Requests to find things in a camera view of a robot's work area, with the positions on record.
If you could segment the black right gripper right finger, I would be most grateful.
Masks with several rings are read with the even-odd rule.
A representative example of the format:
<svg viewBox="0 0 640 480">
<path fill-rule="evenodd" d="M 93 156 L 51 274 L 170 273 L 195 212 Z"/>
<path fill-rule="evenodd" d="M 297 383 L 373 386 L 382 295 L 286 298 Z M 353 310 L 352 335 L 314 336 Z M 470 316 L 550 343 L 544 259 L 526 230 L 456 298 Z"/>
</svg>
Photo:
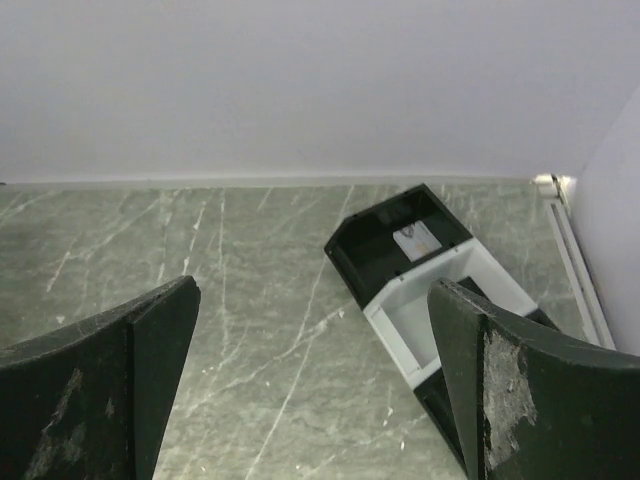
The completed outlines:
<svg viewBox="0 0 640 480">
<path fill-rule="evenodd" d="M 468 478 L 638 478 L 638 357 L 447 279 L 427 305 Z"/>
</svg>

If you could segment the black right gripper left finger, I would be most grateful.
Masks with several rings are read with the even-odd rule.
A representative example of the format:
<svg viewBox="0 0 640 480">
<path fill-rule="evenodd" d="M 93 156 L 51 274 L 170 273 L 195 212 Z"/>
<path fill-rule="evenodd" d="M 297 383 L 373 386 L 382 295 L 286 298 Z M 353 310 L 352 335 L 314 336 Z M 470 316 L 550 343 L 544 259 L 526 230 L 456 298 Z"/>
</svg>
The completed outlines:
<svg viewBox="0 0 640 480">
<path fill-rule="evenodd" d="M 2 349 L 2 478 L 152 478 L 199 306 L 181 276 Z"/>
</svg>

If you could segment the white card in tray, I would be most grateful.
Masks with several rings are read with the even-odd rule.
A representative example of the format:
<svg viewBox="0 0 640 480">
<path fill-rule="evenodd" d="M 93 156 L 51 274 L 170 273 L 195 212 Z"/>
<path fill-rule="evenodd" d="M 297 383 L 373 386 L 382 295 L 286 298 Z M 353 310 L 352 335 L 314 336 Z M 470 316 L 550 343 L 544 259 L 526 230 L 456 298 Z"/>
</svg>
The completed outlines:
<svg viewBox="0 0 640 480">
<path fill-rule="evenodd" d="M 416 221 L 393 233 L 393 239 L 406 257 L 415 262 L 442 247 L 422 221 Z"/>
</svg>

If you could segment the black white three-compartment tray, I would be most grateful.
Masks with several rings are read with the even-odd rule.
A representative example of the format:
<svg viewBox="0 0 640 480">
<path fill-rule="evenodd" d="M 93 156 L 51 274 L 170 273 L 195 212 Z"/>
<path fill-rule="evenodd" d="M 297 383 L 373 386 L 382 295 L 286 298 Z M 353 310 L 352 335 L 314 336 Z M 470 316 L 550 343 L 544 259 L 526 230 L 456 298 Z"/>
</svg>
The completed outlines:
<svg viewBox="0 0 640 480">
<path fill-rule="evenodd" d="M 422 221 L 442 247 L 415 262 L 393 233 Z M 324 251 L 418 401 L 463 457 L 433 336 L 427 294 L 446 278 L 501 308 L 552 327 L 551 319 L 426 185 L 346 218 Z"/>
</svg>

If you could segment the white aluminium corner rail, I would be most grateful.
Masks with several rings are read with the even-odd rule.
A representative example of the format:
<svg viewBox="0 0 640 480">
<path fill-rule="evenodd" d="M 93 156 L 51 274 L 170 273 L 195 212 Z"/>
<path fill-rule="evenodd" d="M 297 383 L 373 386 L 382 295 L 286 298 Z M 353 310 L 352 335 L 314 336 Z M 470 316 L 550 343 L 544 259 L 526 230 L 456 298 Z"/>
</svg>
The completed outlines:
<svg viewBox="0 0 640 480">
<path fill-rule="evenodd" d="M 571 225 L 566 186 L 571 186 L 574 183 L 573 179 L 557 177 L 552 174 L 540 174 L 532 180 L 532 183 L 542 196 L 556 244 L 576 299 L 586 339 L 599 347 L 616 350 L 616 344 Z"/>
</svg>

